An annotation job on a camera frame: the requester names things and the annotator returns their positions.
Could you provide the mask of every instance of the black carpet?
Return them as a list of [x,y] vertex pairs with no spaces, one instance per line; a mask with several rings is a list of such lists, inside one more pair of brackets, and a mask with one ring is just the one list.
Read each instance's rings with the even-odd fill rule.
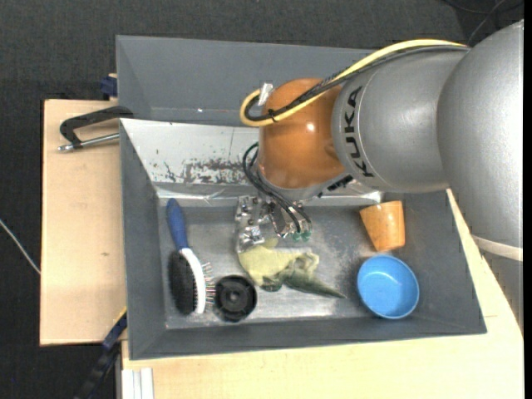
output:
[[[456,1],[488,12],[501,0]],[[0,0],[0,218],[38,261],[41,101],[103,99],[116,34],[377,48],[476,42],[523,16],[521,6],[483,22],[438,0]],[[39,277],[2,230],[0,264],[0,398],[72,397],[99,347],[39,348]],[[113,396],[109,379],[100,397]]]

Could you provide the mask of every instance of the yellow cable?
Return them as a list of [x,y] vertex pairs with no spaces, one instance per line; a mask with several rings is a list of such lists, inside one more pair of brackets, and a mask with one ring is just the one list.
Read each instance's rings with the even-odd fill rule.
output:
[[[361,59],[358,62],[355,62],[353,65],[351,65],[346,70],[342,71],[340,74],[335,76],[331,81],[335,81],[339,78],[342,78],[344,76],[347,76],[349,74],[352,74],[355,71],[358,71],[365,66],[373,63],[374,61],[381,59],[390,53],[393,52],[399,52],[401,50],[410,49],[412,47],[429,47],[429,46],[456,46],[456,47],[467,47],[466,45],[460,44],[460,43],[454,43],[454,42],[447,42],[445,40],[433,40],[433,39],[420,39],[420,40],[410,40],[408,42],[400,42],[396,44],[392,44],[391,46],[384,47],[383,49],[377,50],[376,52],[372,53],[371,55],[368,55]],[[279,116],[275,116],[275,121],[272,118],[268,118],[267,120],[260,120],[260,121],[253,121],[246,117],[245,115],[245,109],[246,106],[251,102],[252,99],[260,95],[260,89],[257,89],[256,91],[253,91],[251,94],[249,94],[242,103],[242,106],[240,107],[240,120],[247,126],[252,127],[261,127],[261,126],[267,126],[269,124],[272,124],[276,121],[284,120],[285,118],[288,118],[292,116],[297,111],[303,109],[305,106],[310,105],[314,101],[316,101],[322,93],[319,95],[316,95],[309,99],[308,101],[305,101],[303,103],[300,103],[299,105],[295,106],[294,108],[291,108],[287,111],[285,111],[283,114],[280,114]]]

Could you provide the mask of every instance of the metal tray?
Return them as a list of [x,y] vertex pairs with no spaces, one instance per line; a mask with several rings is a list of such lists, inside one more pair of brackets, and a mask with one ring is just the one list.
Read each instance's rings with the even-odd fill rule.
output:
[[360,303],[356,273],[373,250],[357,211],[382,196],[349,190],[307,203],[314,219],[310,242],[279,244],[312,248],[320,256],[319,277],[347,299],[258,289],[257,307],[241,323],[213,313],[178,314],[165,272],[173,249],[167,199],[184,208],[190,244],[211,262],[216,278],[242,273],[234,211],[238,196],[254,194],[240,162],[258,132],[241,126],[240,102],[265,81],[279,86],[299,76],[328,76],[369,51],[118,36],[116,52],[120,104],[137,118],[120,127],[132,359],[485,332],[444,192],[384,197],[405,207],[406,246],[394,255],[412,267],[421,295],[408,318],[376,318]]
[[243,127],[121,121],[131,358],[485,332],[444,192],[400,197],[406,246],[393,254],[412,267],[421,290],[418,307],[408,318],[376,318],[357,296],[358,267],[375,253],[357,211],[380,197],[357,197],[349,191],[307,204],[314,226],[310,241],[282,240],[278,245],[312,249],[320,256],[319,278],[347,299],[285,286],[276,293],[257,288],[256,309],[238,324],[212,312],[181,315],[172,303],[165,269],[174,249],[165,204],[170,197],[180,202],[190,246],[212,264],[215,278],[244,274],[235,253],[234,212],[237,197],[254,192],[239,162],[256,139],[256,130]]

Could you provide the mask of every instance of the orange cup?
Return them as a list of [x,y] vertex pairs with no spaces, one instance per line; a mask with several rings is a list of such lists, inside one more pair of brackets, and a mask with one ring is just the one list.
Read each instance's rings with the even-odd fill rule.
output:
[[360,210],[360,215],[377,251],[398,249],[405,244],[405,217],[401,201],[366,207]]

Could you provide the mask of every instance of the clamp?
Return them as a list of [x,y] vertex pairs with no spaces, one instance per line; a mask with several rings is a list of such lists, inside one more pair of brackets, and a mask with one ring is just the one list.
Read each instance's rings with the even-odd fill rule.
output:
[[70,143],[68,145],[59,146],[58,150],[77,150],[89,145],[97,145],[101,142],[108,140],[118,139],[120,135],[114,133],[112,135],[104,135],[89,140],[81,140],[74,132],[75,129],[91,126],[96,123],[111,120],[113,118],[134,118],[133,112],[125,108],[124,106],[113,106],[112,108],[106,108],[104,110],[91,112],[83,116],[75,116],[64,120],[59,127],[61,134]]

